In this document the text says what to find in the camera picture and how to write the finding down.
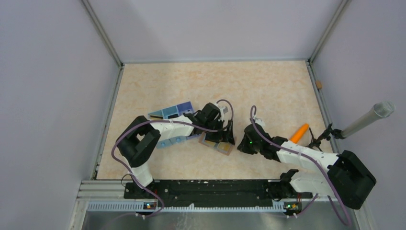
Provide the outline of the purple blue card box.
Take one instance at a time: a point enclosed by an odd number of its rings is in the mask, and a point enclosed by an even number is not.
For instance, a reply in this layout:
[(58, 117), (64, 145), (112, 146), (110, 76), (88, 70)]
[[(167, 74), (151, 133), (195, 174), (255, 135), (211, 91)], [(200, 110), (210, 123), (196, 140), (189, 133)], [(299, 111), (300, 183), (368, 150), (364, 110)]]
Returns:
[(190, 101), (188, 102), (184, 102), (184, 103), (180, 103), (178, 105), (176, 105), (177, 111), (179, 115), (183, 115), (183, 114), (194, 114), (194, 108), (192, 106), (192, 103)]

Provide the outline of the light blue card box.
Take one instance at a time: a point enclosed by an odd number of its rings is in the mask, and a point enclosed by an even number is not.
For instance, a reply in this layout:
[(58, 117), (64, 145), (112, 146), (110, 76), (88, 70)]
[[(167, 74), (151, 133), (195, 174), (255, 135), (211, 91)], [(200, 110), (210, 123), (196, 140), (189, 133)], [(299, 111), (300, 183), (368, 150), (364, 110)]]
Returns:
[(162, 119), (165, 119), (162, 110), (158, 110), (158, 111), (154, 111), (154, 112), (148, 113), (148, 118), (151, 119), (151, 120), (162, 120)]

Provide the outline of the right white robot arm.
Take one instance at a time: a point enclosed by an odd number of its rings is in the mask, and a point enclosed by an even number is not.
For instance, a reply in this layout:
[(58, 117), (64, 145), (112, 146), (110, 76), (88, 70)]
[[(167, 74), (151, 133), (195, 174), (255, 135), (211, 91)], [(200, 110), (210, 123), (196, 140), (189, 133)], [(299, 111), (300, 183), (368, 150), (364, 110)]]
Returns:
[(244, 129), (237, 149), (296, 165), (281, 184), (281, 192), (286, 197), (294, 197), (297, 193), (334, 196), (346, 207), (360, 209), (377, 183), (355, 153), (348, 150), (341, 154), (322, 152), (283, 137), (270, 137), (261, 123), (252, 123)]

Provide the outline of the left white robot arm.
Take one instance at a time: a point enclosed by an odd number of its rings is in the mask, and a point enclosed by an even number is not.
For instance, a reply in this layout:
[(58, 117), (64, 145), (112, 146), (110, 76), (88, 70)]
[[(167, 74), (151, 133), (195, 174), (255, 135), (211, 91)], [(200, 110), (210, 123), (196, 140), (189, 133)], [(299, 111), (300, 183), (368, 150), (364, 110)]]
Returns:
[(229, 153), (235, 144), (234, 109), (229, 103), (207, 103), (194, 110), (191, 102), (181, 103), (138, 116), (116, 140), (115, 148), (125, 158), (123, 165), (135, 177), (135, 192), (142, 198), (153, 194), (153, 177), (147, 161), (154, 149), (202, 136), (204, 144)]

